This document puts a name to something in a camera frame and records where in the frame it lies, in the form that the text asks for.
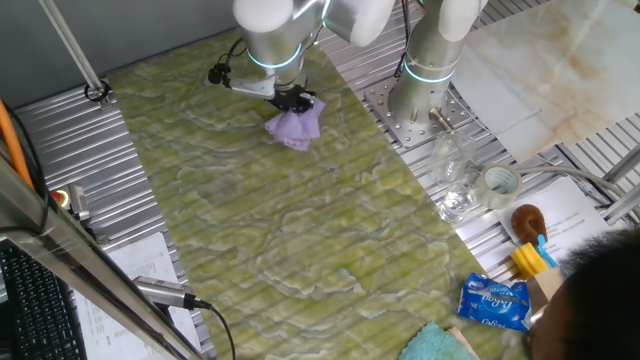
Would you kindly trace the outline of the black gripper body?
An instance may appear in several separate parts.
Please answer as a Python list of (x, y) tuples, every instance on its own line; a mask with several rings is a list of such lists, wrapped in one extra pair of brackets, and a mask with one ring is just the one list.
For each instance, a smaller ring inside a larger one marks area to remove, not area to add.
[(272, 99), (269, 99), (268, 102), (277, 108), (278, 101), (297, 99), (298, 95), (303, 91), (309, 91), (309, 90), (307, 90), (305, 87), (301, 85), (295, 85), (293, 88), (289, 90), (284, 90), (284, 91), (276, 90), (274, 97)]

